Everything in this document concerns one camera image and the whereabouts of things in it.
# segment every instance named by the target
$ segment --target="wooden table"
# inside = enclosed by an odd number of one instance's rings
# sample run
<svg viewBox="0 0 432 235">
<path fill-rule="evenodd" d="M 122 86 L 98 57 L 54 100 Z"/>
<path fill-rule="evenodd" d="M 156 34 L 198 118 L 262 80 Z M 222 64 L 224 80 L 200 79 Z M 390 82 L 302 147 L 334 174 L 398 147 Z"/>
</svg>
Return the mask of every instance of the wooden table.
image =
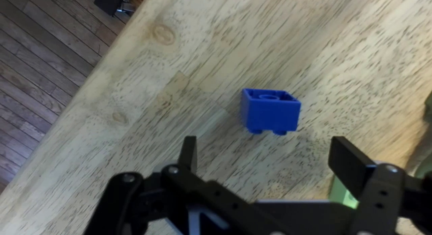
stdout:
<svg viewBox="0 0 432 235">
<path fill-rule="evenodd" d="M 113 174 L 150 174 L 185 135 L 198 174 L 249 201 L 326 198 L 333 135 L 412 171 L 431 29 L 432 0 L 146 0 L 0 196 L 0 234 L 81 234 Z M 298 131 L 248 133 L 244 87 L 296 96 Z"/>
</svg>

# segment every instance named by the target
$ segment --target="lego brick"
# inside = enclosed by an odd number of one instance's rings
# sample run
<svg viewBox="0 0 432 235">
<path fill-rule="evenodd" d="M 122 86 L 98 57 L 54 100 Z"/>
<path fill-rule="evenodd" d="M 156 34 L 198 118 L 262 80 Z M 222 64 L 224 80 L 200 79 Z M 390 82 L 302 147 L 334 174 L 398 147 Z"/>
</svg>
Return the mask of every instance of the lego brick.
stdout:
<svg viewBox="0 0 432 235">
<path fill-rule="evenodd" d="M 240 114 L 243 125 L 253 134 L 272 130 L 286 135 L 297 129 L 301 103 L 285 91 L 243 89 Z"/>
</svg>

